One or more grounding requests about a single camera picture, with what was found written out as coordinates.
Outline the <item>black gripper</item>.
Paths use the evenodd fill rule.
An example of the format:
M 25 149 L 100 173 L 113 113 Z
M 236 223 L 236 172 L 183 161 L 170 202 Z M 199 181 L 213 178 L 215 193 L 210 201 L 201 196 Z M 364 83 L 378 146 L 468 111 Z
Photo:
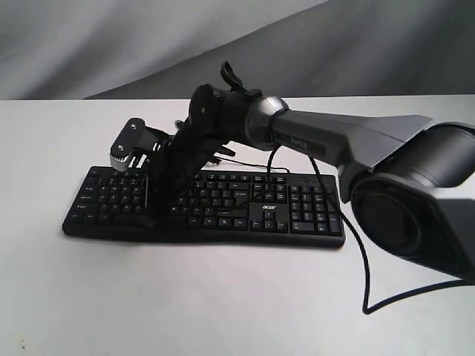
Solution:
M 162 223 L 166 197 L 175 197 L 186 189 L 195 174 L 215 154 L 234 156 L 227 141 L 203 134 L 184 125 L 175 135 L 164 139 L 157 151 L 148 156 L 146 178 L 146 224 L 157 227 Z

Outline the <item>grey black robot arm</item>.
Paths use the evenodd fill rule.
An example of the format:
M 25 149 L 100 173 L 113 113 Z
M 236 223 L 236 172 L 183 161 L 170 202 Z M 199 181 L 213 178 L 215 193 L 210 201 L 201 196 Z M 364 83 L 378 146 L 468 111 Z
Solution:
M 153 155 L 150 186 L 170 200 L 227 142 L 284 146 L 335 167 L 342 202 L 379 248 L 474 280 L 474 196 L 461 192 L 474 175 L 472 125 L 293 111 L 259 90 L 201 85 L 187 120 Z

